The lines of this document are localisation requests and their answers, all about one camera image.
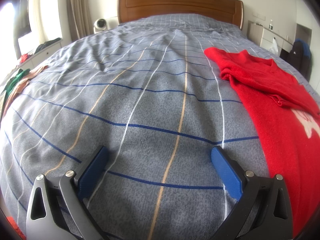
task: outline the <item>black backpack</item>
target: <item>black backpack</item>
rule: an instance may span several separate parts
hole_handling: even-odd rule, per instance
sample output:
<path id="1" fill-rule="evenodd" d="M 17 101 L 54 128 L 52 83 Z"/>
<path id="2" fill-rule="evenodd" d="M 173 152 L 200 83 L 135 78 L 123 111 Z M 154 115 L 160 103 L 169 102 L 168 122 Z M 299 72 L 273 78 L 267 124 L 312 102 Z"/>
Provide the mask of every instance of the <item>black backpack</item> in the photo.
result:
<path id="1" fill-rule="evenodd" d="M 311 75 L 311 54 L 304 51 L 304 44 L 301 41 L 295 41 L 286 62 L 298 70 L 307 80 Z"/>

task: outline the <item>wooden headboard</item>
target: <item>wooden headboard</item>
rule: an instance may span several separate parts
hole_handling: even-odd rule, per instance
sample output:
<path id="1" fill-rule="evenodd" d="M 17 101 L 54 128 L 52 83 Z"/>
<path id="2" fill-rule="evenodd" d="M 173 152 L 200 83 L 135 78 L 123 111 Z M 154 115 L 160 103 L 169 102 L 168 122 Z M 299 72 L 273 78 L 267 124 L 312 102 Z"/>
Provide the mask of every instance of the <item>wooden headboard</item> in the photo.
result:
<path id="1" fill-rule="evenodd" d="M 240 0 L 118 0 L 119 23 L 151 15 L 197 13 L 242 29 L 244 10 Z"/>

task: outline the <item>cabinet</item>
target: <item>cabinet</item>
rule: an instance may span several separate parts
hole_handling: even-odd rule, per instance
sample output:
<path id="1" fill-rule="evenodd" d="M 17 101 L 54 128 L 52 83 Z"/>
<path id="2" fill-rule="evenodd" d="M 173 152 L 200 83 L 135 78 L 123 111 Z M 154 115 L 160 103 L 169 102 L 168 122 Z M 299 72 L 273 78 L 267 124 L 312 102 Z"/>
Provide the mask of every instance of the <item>cabinet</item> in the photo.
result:
<path id="1" fill-rule="evenodd" d="M 59 40 L 50 46 L 44 48 L 43 50 L 39 51 L 38 53 L 32 55 L 28 58 L 24 63 L 20 64 L 18 67 L 22 69 L 33 69 L 44 62 L 47 58 L 51 57 L 57 50 L 61 49 L 61 41 Z"/>
<path id="2" fill-rule="evenodd" d="M 256 25 L 253 22 L 249 22 L 247 37 L 250 41 L 253 41 L 258 46 L 267 50 L 270 49 L 273 43 L 273 38 L 276 38 L 278 46 L 277 56 L 280 56 L 282 49 L 287 52 L 290 52 L 292 49 L 292 44 L 286 39 L 263 26 Z"/>

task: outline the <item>white fan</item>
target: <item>white fan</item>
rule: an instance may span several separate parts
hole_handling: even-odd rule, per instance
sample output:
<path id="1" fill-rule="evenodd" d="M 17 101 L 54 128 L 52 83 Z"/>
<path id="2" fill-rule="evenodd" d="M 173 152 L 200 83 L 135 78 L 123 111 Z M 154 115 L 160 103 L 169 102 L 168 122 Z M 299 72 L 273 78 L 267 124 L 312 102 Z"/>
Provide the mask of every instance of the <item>white fan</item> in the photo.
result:
<path id="1" fill-rule="evenodd" d="M 93 25 L 94 34 L 103 32 L 107 29 L 107 21 L 105 19 L 98 19 Z"/>

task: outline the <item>window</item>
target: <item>window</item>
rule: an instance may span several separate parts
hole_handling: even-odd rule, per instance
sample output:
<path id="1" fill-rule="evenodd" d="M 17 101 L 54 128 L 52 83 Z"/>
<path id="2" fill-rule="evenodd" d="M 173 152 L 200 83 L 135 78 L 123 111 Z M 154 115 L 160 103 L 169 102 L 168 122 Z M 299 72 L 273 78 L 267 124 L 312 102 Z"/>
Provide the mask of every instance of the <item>window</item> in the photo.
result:
<path id="1" fill-rule="evenodd" d="M 12 3 L 8 3 L 0 11 L 0 82 L 17 64 L 17 56 L 13 45 L 13 19 L 14 8 Z"/>
<path id="2" fill-rule="evenodd" d="M 29 0 L 13 0 L 14 24 L 13 40 L 17 58 L 34 49 L 34 39 L 29 22 Z"/>

